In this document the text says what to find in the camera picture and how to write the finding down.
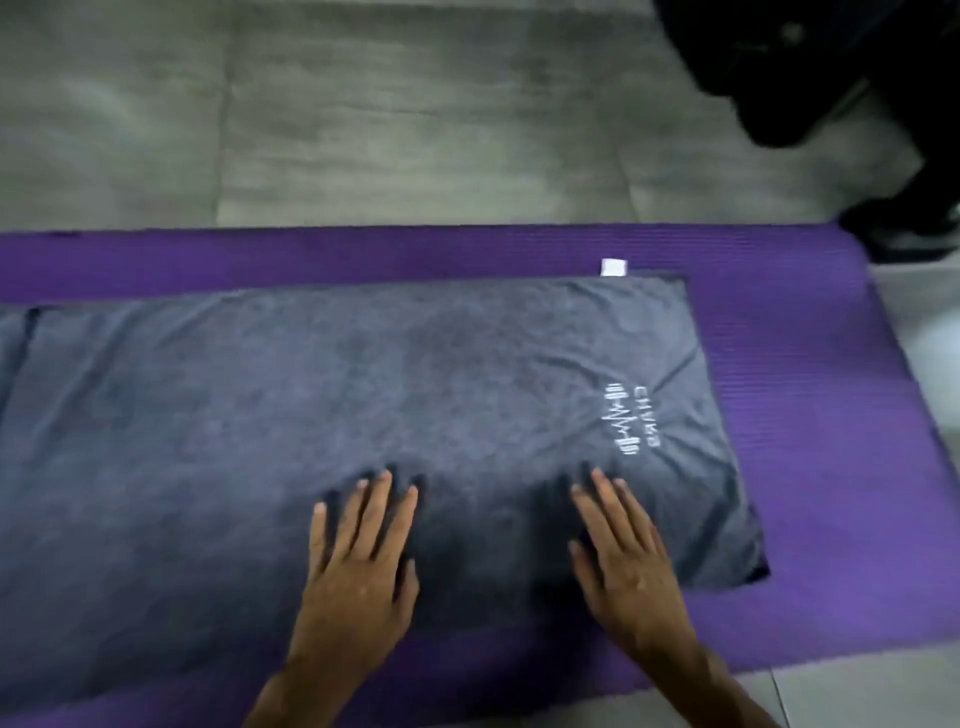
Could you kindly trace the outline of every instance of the person's right hand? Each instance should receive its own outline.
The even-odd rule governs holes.
[[[660,533],[623,480],[591,474],[600,504],[579,485],[574,505],[596,547],[600,572],[576,541],[573,571],[587,606],[611,639],[641,667],[685,660],[699,645]]]

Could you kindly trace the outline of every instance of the purple yoga mat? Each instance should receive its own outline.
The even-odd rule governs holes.
[[[298,283],[595,274],[603,257],[687,276],[773,576],[690,595],[734,669],[960,638],[960,488],[857,244],[831,227],[145,231],[0,238],[0,302]],[[258,675],[208,668],[4,728],[235,726]],[[349,726],[412,726],[643,685],[585,625],[402,644]]]

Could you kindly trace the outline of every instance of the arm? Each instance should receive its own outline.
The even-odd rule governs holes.
[[[599,571],[580,544],[570,554],[597,621],[693,728],[777,728],[697,641],[660,533],[627,484],[592,478],[599,504],[579,486],[572,495]]]
[[[418,494],[407,488],[374,555],[391,483],[382,473],[366,505],[368,483],[357,484],[330,553],[326,509],[314,508],[307,584],[287,662],[257,697],[244,728],[329,728],[406,634],[420,591],[412,561],[396,601],[394,586]]]

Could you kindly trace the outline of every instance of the hand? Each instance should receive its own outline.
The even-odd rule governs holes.
[[[614,489],[599,470],[591,477],[602,508],[579,485],[572,496],[596,547],[600,573],[579,543],[570,543],[570,555],[593,616],[641,667],[698,655],[660,533],[623,480],[616,480]]]
[[[394,587],[417,508],[417,488],[407,489],[373,553],[392,479],[386,472],[376,479],[366,507],[369,484],[357,484],[328,555],[326,508],[314,506],[307,583],[287,663],[264,687],[245,728],[331,724],[406,634],[420,591],[413,561],[407,562],[396,601]]]

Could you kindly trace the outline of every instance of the black shoe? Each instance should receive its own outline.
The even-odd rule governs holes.
[[[839,219],[873,263],[930,263],[960,246],[960,204],[936,220],[911,220],[894,200],[867,200]]]

